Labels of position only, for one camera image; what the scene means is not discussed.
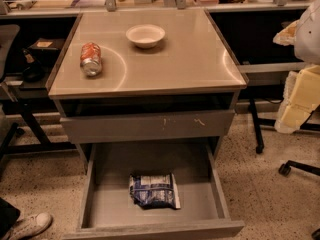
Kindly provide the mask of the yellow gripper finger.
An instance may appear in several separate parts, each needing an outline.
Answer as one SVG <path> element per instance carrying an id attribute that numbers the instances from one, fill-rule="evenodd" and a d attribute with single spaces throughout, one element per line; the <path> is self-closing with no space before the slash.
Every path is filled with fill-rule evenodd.
<path id="1" fill-rule="evenodd" d="M 312 65 L 299 72 L 290 71 L 274 125 L 276 131 L 291 134 L 299 130 L 319 106 L 320 66 Z"/>

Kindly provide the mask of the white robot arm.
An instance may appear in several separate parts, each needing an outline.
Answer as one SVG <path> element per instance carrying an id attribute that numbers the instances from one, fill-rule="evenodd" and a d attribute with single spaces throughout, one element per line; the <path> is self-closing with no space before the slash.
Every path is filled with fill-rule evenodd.
<path id="1" fill-rule="evenodd" d="M 293 45 L 295 57 L 307 64 L 299 72 L 289 72 L 274 125 L 277 132 L 291 134 L 320 106 L 320 0 L 277 33 L 273 42 Z"/>

